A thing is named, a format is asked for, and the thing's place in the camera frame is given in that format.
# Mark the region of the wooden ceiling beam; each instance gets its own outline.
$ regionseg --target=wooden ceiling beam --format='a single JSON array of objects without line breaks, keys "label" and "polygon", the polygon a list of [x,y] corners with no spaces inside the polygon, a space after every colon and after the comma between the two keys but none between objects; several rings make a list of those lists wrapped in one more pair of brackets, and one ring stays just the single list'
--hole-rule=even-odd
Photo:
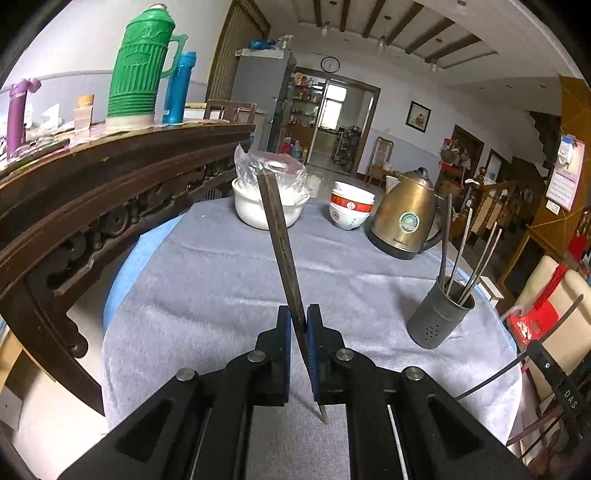
[{"label": "wooden ceiling beam", "polygon": [[316,26],[322,28],[322,9],[320,7],[320,0],[312,0],[314,2],[314,17],[316,18]]},{"label": "wooden ceiling beam", "polygon": [[390,45],[394,39],[402,33],[402,30],[412,21],[414,17],[418,15],[418,13],[423,9],[424,5],[418,4],[413,2],[413,5],[408,12],[404,14],[401,18],[400,22],[392,29],[392,31],[388,34],[386,38],[386,45]]},{"label": "wooden ceiling beam", "polygon": [[382,11],[384,3],[386,3],[386,0],[376,0],[374,9],[372,10],[371,15],[369,16],[368,24],[365,25],[365,30],[361,35],[363,38],[369,37],[369,33],[371,32],[371,29],[374,27],[375,21],[378,19],[378,15]]},{"label": "wooden ceiling beam", "polygon": [[405,48],[407,54],[412,53],[417,48],[425,45],[433,37],[437,37],[446,28],[451,27],[455,22],[447,17],[443,17],[439,22],[433,25],[424,34],[419,35],[408,47]]},{"label": "wooden ceiling beam", "polygon": [[349,16],[349,7],[351,6],[351,0],[343,0],[343,9],[340,13],[340,28],[341,32],[347,29],[347,17]]},{"label": "wooden ceiling beam", "polygon": [[437,50],[436,52],[431,53],[427,58],[425,58],[425,63],[432,63],[442,59],[443,57],[446,57],[450,53],[454,53],[455,51],[469,47],[470,45],[474,45],[474,43],[478,43],[480,41],[482,41],[480,38],[471,33],[470,35],[460,38],[459,40]]}]

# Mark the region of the ceiling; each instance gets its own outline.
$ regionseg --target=ceiling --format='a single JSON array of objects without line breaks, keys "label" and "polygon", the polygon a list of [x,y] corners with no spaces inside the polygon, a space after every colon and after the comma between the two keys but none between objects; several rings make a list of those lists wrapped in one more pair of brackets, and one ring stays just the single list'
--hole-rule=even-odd
[{"label": "ceiling", "polygon": [[[275,36],[297,25],[320,31],[328,21],[333,41],[341,36],[349,48],[367,51],[383,35],[385,61],[515,108],[559,115],[558,75],[581,77],[549,29],[518,0],[466,0],[465,7],[457,0],[255,1]],[[310,48],[317,47],[314,38]]]}]

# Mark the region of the carved wooden panel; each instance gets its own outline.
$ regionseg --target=carved wooden panel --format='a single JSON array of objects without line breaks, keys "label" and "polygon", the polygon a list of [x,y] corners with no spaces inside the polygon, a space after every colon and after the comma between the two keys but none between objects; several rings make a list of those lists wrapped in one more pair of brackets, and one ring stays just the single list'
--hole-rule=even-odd
[{"label": "carved wooden panel", "polygon": [[76,361],[88,344],[67,311],[142,233],[229,193],[234,149],[248,148],[253,129],[125,134],[0,181],[0,313],[39,364],[96,411],[100,385]]}]

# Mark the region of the framed picture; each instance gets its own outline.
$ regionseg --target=framed picture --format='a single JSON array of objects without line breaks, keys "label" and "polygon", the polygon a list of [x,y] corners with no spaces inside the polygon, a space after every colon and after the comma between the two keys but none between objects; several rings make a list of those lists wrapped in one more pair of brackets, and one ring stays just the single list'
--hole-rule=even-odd
[{"label": "framed picture", "polygon": [[430,115],[431,110],[426,106],[423,106],[417,102],[410,102],[406,125],[424,132],[427,129]]}]

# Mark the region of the green thermos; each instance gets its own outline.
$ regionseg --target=green thermos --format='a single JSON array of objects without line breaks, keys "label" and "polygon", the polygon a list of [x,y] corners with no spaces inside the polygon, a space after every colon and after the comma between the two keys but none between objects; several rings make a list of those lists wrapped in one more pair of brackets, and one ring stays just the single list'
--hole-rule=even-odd
[{"label": "green thermos", "polygon": [[[175,71],[187,41],[186,35],[172,35],[174,27],[164,4],[152,5],[127,25],[111,78],[108,129],[141,129],[153,125],[160,79]],[[172,41],[178,42],[173,65],[163,72],[168,44]]]}]

